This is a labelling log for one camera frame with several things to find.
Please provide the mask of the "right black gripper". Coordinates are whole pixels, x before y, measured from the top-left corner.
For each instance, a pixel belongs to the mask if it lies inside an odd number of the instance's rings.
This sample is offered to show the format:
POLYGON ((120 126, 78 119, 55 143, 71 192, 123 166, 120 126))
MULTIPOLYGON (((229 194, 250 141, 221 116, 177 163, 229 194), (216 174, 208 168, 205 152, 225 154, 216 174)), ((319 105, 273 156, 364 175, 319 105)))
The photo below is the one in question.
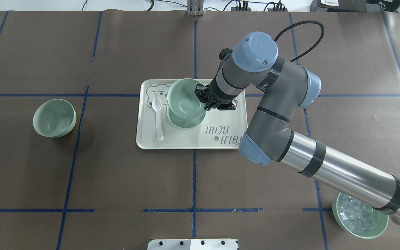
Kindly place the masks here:
POLYGON ((225 94, 216 85, 197 84, 194 90, 195 95, 200 102, 205 103, 204 109, 218 109, 220 111, 236 110, 238 101, 235 100, 237 95, 225 94))

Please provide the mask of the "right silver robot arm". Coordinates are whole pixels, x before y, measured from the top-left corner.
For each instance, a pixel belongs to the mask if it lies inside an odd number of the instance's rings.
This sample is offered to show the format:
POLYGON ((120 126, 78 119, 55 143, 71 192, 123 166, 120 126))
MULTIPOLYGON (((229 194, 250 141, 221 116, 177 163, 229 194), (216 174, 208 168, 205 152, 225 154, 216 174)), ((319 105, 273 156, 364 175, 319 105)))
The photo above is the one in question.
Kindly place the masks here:
POLYGON ((295 111, 318 97, 318 76, 286 61, 276 42, 262 32, 245 35, 234 49, 222 50, 219 58, 212 81, 195 88, 205 110, 235 110, 236 97, 250 85, 263 91, 238 147, 241 155, 262 166, 272 161, 289 166, 369 204, 400 226, 400 178, 289 128, 295 111))

